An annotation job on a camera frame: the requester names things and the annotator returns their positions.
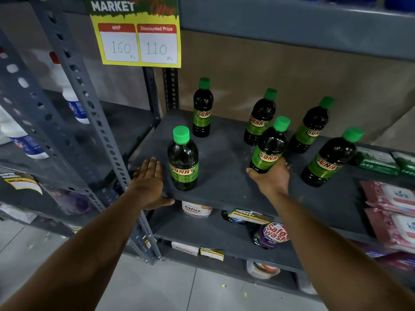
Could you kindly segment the purple detergent pouch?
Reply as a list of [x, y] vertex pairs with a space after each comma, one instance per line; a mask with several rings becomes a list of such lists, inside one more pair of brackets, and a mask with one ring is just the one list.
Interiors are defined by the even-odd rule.
[[255, 245], [266, 250], [274, 249], [278, 244], [290, 241], [285, 226], [277, 222], [255, 225], [250, 230], [250, 238]]

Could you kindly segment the purple packet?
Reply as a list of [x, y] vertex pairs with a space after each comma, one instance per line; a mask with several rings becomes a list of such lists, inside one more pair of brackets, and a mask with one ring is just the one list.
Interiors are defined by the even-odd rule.
[[51, 196], [66, 215], [84, 214], [89, 212], [94, 206], [89, 198], [76, 192], [60, 189], [51, 194]]

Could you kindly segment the yellow price sign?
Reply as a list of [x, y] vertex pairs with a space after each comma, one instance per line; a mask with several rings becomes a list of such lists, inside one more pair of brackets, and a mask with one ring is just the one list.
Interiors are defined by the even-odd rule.
[[178, 0], [84, 0], [104, 65], [180, 68]]

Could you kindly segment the small yellow shelf label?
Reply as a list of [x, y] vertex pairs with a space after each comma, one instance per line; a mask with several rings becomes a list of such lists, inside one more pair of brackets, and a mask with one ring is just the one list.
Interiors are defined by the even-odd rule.
[[31, 189], [43, 195], [41, 186], [30, 174], [24, 172], [3, 172], [0, 173], [0, 178], [10, 184], [15, 190]]
[[254, 211], [247, 211], [241, 209], [235, 209], [231, 212], [226, 211], [229, 218], [233, 219], [233, 221], [244, 221], [244, 222], [251, 222], [254, 224], [269, 224], [274, 221], [273, 217], [263, 215], [258, 212]]
[[208, 257], [208, 258], [216, 259], [221, 262], [223, 262], [225, 258], [225, 252], [223, 250], [217, 250], [217, 249], [206, 248], [206, 247], [200, 248], [200, 255]]

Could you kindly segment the white bottle blue label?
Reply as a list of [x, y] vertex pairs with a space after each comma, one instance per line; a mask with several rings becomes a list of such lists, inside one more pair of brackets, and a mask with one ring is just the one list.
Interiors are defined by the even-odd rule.
[[0, 105], [0, 131], [24, 153], [35, 160], [49, 158], [41, 146]]
[[72, 88], [72, 85], [70, 84], [70, 81], [66, 76], [62, 65], [60, 64], [58, 56], [54, 51], [50, 51], [49, 57], [53, 63], [52, 67], [50, 68], [51, 77], [55, 84], [61, 88], [63, 98], [66, 100], [76, 120], [82, 124], [90, 124], [85, 109], [78, 100], [76, 93]]

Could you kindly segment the white flat packet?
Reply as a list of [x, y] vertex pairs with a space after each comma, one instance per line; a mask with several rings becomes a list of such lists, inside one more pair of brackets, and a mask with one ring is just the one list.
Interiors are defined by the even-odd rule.
[[25, 224], [31, 224], [38, 217], [35, 213], [25, 211], [8, 204], [0, 204], [0, 211], [8, 214], [16, 220], [22, 221]]

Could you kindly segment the pink wipes packet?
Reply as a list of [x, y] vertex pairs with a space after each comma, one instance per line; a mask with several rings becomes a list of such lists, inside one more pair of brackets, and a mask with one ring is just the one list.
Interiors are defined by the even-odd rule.
[[368, 206], [415, 217], [415, 191], [377, 181], [359, 183]]
[[390, 212], [377, 208], [366, 208], [364, 211], [377, 240], [383, 246], [415, 254], [415, 241], [407, 241], [402, 237]]

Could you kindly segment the person's left forearm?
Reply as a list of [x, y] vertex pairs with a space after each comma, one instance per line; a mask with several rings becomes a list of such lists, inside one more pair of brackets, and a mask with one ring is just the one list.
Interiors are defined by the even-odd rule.
[[124, 193], [56, 250], [0, 311], [94, 311], [143, 208]]

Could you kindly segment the white tub orange print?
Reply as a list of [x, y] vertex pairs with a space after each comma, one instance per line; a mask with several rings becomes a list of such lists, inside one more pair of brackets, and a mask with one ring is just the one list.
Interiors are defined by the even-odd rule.
[[186, 201], [182, 201], [181, 203], [184, 213], [190, 216], [206, 218], [212, 212], [212, 208], [209, 206], [194, 204]]
[[246, 261], [246, 271], [252, 277], [262, 280], [268, 280], [280, 274], [281, 270], [278, 267], [256, 263], [250, 260]]

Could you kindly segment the dark cleaner bottle green cap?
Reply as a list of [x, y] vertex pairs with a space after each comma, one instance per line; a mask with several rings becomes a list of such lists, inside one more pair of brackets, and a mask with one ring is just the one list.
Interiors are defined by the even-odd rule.
[[285, 132], [290, 125], [286, 116], [278, 116], [272, 127], [259, 137], [249, 167], [258, 173], [267, 173], [282, 157], [287, 147]]

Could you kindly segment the group of dark green-capped bottles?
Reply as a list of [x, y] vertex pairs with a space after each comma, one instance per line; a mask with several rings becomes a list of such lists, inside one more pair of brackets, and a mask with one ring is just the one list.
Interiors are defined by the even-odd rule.
[[[264, 97], [254, 105], [244, 135], [244, 141], [248, 145], [257, 146], [259, 137], [269, 128], [269, 121], [275, 113], [276, 96], [277, 90], [268, 88]], [[200, 78], [199, 88], [193, 96], [194, 136], [203, 138], [209, 135], [213, 102], [210, 79]], [[341, 137], [329, 140], [304, 169], [302, 173], [304, 182], [314, 187], [320, 187], [325, 183], [355, 154], [355, 143], [363, 134], [361, 129], [351, 127]], [[179, 125], [174, 128], [173, 141], [168, 146], [167, 154], [175, 187], [181, 191], [192, 190], [199, 176], [199, 153], [196, 144], [190, 138], [188, 127]]]

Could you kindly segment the person's right forearm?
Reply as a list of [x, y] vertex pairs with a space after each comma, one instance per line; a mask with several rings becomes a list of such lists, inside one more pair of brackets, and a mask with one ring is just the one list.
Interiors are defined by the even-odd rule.
[[415, 294], [286, 194], [267, 195], [329, 311], [415, 311]]

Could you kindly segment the grey metal shelf rack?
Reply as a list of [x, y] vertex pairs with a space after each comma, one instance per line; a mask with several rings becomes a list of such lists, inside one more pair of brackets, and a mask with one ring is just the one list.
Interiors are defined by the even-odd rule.
[[[82, 10], [81, 0], [29, 0], [38, 16], [39, 21], [50, 41], [53, 41], [54, 49], [65, 49], [66, 36], [72, 36], [65, 19], [66, 7]], [[226, 36], [244, 37], [236, 33], [236, 27], [230, 25], [231, 16], [226, 14], [231, 6], [236, 5], [236, 13], [246, 13], [250, 3], [254, 9], [261, 12], [259, 6], [267, 9], [267, 5], [276, 7], [279, 3], [282, 6], [294, 8], [301, 5], [300, 1], [288, 0], [179, 0], [179, 11], [184, 14], [183, 28], [189, 31], [221, 34]], [[60, 55], [66, 70], [69, 71], [69, 78], [77, 85], [81, 97], [85, 102], [85, 108], [90, 115], [89, 120], [95, 132], [102, 138], [102, 143], [107, 146], [116, 177], [123, 186], [127, 185], [129, 175], [124, 160], [120, 154], [114, 156], [118, 147], [114, 140], [110, 141], [108, 135], [111, 132], [110, 126], [104, 126], [107, 119], [102, 110], [101, 104], [96, 104], [96, 97], [92, 101], [87, 93], [95, 92], [92, 83], [81, 81], [81, 72], [86, 71], [82, 57], [75, 49], [72, 57], [66, 53]], [[154, 133], [148, 141], [144, 142], [144, 149], [138, 156], [137, 162], [151, 154], [161, 159], [162, 164], [167, 164], [167, 146], [173, 139], [173, 128], [177, 125], [190, 124], [191, 114], [189, 111], [179, 110], [174, 107], [173, 97], [167, 97], [168, 111], [162, 118], [156, 118], [158, 124]], [[196, 187], [190, 191], [180, 191], [174, 188], [172, 179], [166, 177], [165, 192], [177, 200], [185, 200], [192, 203], [200, 203], [211, 206], [215, 209], [230, 210], [241, 207], [246, 210], [258, 210], [262, 214], [271, 215], [279, 220], [276, 211], [265, 197], [260, 194], [257, 186], [248, 177], [245, 167], [248, 166], [248, 154], [253, 152], [242, 140], [242, 121], [226, 119], [218, 116], [213, 117], [214, 127], [208, 138], [196, 140], [199, 149], [201, 169]], [[294, 198], [299, 198], [305, 205], [321, 220], [329, 224], [334, 230], [351, 240], [367, 244], [378, 244], [375, 238], [369, 219], [365, 214], [368, 207], [364, 203], [363, 189], [360, 186], [361, 180], [377, 180], [394, 184], [404, 188], [415, 188], [415, 177], [409, 176], [387, 176], [371, 172], [367, 169], [347, 165], [340, 171], [334, 180], [319, 188], [314, 188], [300, 179], [300, 172], [306, 163], [312, 159], [319, 146], [322, 146], [328, 137], [321, 137], [312, 145], [305, 154], [289, 154], [288, 160], [293, 163], [293, 174], [290, 180], [290, 193]], [[165, 240], [206, 241], [206, 245], [217, 246], [217, 249], [225, 250], [225, 254], [243, 260], [253, 260], [274, 264], [281, 269], [291, 272], [303, 273], [293, 246], [289, 243], [283, 246], [280, 252], [276, 250], [260, 250], [254, 246], [247, 237], [239, 238], [236, 233], [243, 232], [241, 228], [230, 230], [227, 235], [220, 236], [218, 224], [224, 225], [224, 221], [214, 215], [210, 223], [200, 224], [197, 227], [196, 221], [186, 220], [185, 215], [179, 215], [178, 211], [167, 210], [160, 215], [155, 215], [154, 220], [166, 220], [160, 223], [160, 229], [156, 231], [156, 238]], [[212, 234], [203, 237], [201, 228], [212, 228]]]
[[[15, 144], [0, 145], [0, 173], [24, 172], [43, 195], [15, 190], [0, 178], [0, 203], [64, 224], [84, 226], [111, 204], [123, 187], [127, 164], [157, 120], [151, 111], [99, 101], [114, 140], [101, 140], [106, 128], [78, 122], [61, 93], [43, 89], [0, 28], [0, 105], [43, 148], [49, 158], [35, 160]], [[66, 215], [51, 196], [58, 190], [85, 195], [93, 208]]]

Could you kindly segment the person's left hand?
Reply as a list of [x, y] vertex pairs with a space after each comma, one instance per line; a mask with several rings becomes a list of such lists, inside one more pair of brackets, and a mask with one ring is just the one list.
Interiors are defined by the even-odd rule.
[[140, 171], [140, 186], [139, 188], [132, 188], [132, 181], [128, 185], [126, 195], [127, 200], [131, 202], [135, 207], [145, 210], [152, 209], [152, 202], [162, 196], [163, 191], [163, 172], [161, 163], [156, 160], [156, 180], [147, 180], [147, 166], [150, 159], [145, 160], [141, 167], [136, 171]]

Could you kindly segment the person's right hand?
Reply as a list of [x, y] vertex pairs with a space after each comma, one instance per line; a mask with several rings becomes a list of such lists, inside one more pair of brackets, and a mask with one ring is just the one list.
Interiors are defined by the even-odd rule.
[[262, 180], [255, 182], [260, 192], [269, 200], [279, 197], [288, 197], [289, 167], [284, 158], [275, 163], [266, 173], [262, 173]]

